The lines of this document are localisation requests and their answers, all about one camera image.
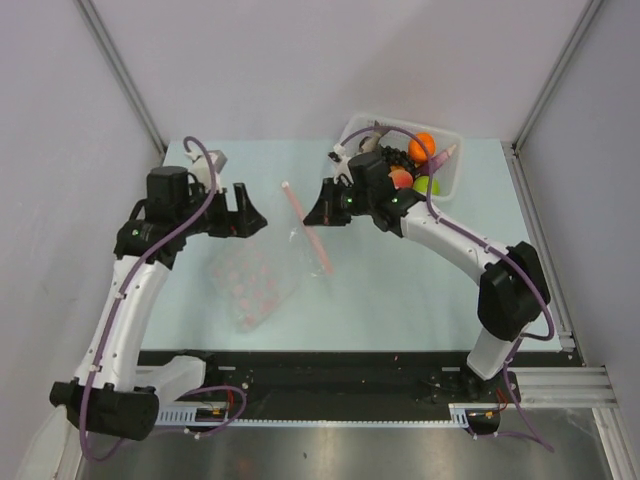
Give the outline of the dark toy grape bunch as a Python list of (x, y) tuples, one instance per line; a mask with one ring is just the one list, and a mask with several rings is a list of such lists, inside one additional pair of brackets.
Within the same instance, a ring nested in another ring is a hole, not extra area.
[(390, 167), (399, 167), (410, 173), (416, 170), (415, 162), (409, 157), (406, 151), (391, 146), (382, 146), (380, 148), (382, 159)]

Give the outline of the aluminium front rail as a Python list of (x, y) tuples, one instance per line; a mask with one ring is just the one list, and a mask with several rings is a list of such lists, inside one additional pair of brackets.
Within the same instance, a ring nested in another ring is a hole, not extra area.
[(131, 440), (154, 427), (208, 430), (233, 425), (496, 424), (502, 409), (602, 408), (615, 405), (604, 370), (515, 368), (482, 381), (467, 369), (397, 364), (214, 368), (202, 387), (173, 393), (153, 386), (65, 394), (68, 418), (91, 433)]

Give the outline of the aluminium corner post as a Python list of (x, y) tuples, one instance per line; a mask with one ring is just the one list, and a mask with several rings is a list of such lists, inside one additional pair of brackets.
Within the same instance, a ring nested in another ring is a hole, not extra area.
[(142, 127), (143, 132), (153, 145), (159, 158), (163, 159), (168, 149), (167, 143), (162, 139), (160, 130), (95, 2), (91, 0), (73, 0), (72, 3), (80, 14), (89, 34), (103, 56), (107, 67)]
[(606, 4), (607, 1), (605, 0), (589, 0), (586, 2), (539, 94), (529, 110), (524, 123), (519, 128), (515, 138), (510, 142), (511, 148), (514, 152), (519, 153), (527, 142), (532, 130), (550, 103), (561, 81), (568, 72), (574, 57), (584, 43), (591, 27)]

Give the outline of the purple toy eggplant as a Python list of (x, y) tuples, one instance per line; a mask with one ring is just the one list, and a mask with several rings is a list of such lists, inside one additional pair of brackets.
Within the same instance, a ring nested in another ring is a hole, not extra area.
[(456, 148), (456, 145), (451, 145), (433, 156), (429, 161), (417, 166), (414, 171), (414, 176), (419, 177), (434, 174), (453, 157)]

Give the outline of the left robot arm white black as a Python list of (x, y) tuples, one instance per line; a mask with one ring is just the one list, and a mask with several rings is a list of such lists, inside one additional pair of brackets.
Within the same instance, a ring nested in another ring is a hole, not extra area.
[(209, 172), (176, 166), (147, 175), (145, 198), (117, 233), (110, 290), (85, 357), (72, 380), (55, 382), (49, 395), (79, 432), (140, 441), (163, 407), (190, 392), (202, 400), (219, 392), (220, 374), (196, 356), (137, 372), (151, 311), (188, 238), (248, 238), (267, 225), (244, 184), (234, 184), (231, 210), (225, 190), (210, 181)]

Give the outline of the green toy apple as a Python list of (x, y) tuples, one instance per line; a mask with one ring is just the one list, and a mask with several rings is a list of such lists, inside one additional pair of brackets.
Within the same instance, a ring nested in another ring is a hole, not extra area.
[[(429, 176), (419, 176), (414, 180), (412, 188), (416, 192), (422, 195), (426, 195), (429, 185), (430, 185)], [(434, 185), (432, 186), (431, 192), (434, 196), (437, 196), (440, 194), (440, 183), (437, 179), (434, 180)]]

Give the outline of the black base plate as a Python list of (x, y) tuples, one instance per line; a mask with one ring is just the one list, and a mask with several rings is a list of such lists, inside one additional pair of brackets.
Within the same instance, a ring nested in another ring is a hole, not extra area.
[(494, 404), (508, 391), (501, 376), (469, 376), (464, 351), (190, 354), (206, 364), (205, 385), (245, 392), (253, 421), (436, 420), (451, 403)]

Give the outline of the left aluminium corner post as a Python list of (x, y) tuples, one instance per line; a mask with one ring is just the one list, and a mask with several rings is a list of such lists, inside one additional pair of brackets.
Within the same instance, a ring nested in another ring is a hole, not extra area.
[(95, 2), (91, 0), (73, 0), (72, 3), (80, 14), (89, 34), (103, 56), (107, 67), (142, 127), (143, 132), (153, 145), (159, 158), (163, 159), (168, 149), (167, 143), (162, 139), (160, 130)]

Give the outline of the right aluminium side rail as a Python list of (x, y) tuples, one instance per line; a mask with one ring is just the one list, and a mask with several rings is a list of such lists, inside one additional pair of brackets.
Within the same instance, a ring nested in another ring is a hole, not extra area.
[(510, 143), (502, 142), (501, 145), (531, 243), (538, 251), (550, 290), (551, 310), (562, 351), (570, 354), (578, 353), (578, 343), (575, 338), (571, 315), (552, 261), (551, 251), (534, 202), (532, 190), (525, 176), (521, 158)]

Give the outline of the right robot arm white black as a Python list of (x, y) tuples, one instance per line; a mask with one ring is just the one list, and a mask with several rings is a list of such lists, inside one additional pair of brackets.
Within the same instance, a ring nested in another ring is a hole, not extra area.
[(425, 195), (397, 187), (378, 153), (359, 154), (347, 170), (324, 179), (319, 197), (304, 218), (307, 226), (342, 227), (368, 216), (383, 232), (418, 243), (467, 274), (479, 288), (482, 325), (461, 376), (463, 393), (484, 401), (497, 389), (499, 372), (515, 356), (528, 328), (549, 318), (550, 292), (536, 249), (493, 243), (441, 213)]

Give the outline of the clear zip top bag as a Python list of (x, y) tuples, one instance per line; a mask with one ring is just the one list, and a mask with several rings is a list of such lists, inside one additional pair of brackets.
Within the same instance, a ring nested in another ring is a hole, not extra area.
[(334, 272), (319, 235), (303, 224), (305, 213), (289, 182), (281, 183), (270, 206), (275, 211), (267, 215), (268, 225), (248, 239), (227, 240), (209, 267), (223, 312), (239, 333), (273, 316), (306, 279)]

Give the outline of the grey toy fish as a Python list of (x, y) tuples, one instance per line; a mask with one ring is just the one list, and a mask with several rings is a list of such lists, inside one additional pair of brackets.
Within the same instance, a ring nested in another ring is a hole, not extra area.
[(390, 132), (390, 128), (379, 121), (373, 124), (373, 130), (362, 138), (358, 146), (358, 153), (369, 153), (376, 150), (380, 140)]

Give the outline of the toy peach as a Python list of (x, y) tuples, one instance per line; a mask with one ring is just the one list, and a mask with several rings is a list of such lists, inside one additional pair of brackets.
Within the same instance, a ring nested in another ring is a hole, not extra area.
[(406, 170), (393, 170), (389, 173), (389, 178), (392, 180), (392, 183), (396, 189), (413, 187), (413, 176)]

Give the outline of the right aluminium corner post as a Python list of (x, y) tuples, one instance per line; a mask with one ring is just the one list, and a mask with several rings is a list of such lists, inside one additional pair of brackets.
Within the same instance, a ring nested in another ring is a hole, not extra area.
[(568, 72), (574, 57), (584, 43), (591, 27), (606, 4), (607, 1), (605, 0), (589, 0), (586, 2), (539, 94), (529, 110), (524, 123), (519, 128), (515, 138), (510, 142), (511, 148), (514, 152), (519, 153), (527, 142), (532, 130), (550, 103), (561, 81)]

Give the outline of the orange toy tangerine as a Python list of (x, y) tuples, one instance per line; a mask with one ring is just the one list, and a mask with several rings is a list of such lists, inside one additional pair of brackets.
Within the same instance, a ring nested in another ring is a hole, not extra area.
[(428, 132), (418, 132), (416, 138), (411, 138), (408, 143), (409, 158), (417, 163), (427, 163), (435, 154), (436, 142), (434, 137)]

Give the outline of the white plastic basket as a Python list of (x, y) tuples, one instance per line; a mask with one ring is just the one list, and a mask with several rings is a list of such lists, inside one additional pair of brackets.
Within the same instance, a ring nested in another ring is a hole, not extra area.
[(437, 196), (434, 196), (432, 194), (432, 201), (438, 205), (451, 201), (456, 195), (459, 183), (461, 158), (464, 150), (463, 138), (454, 131), (441, 129), (438, 127), (388, 118), (369, 113), (356, 113), (347, 122), (341, 136), (339, 137), (338, 142), (341, 143), (350, 134), (362, 128), (373, 126), (375, 121), (379, 121), (382, 125), (391, 125), (394, 127), (402, 128), (404, 130), (412, 132), (413, 134), (416, 134), (418, 132), (430, 133), (434, 137), (434, 140), (436, 142), (436, 150), (434, 155), (450, 147), (451, 145), (457, 146), (453, 157), (437, 172), (434, 173), (434, 178), (437, 179), (440, 183), (440, 194)]

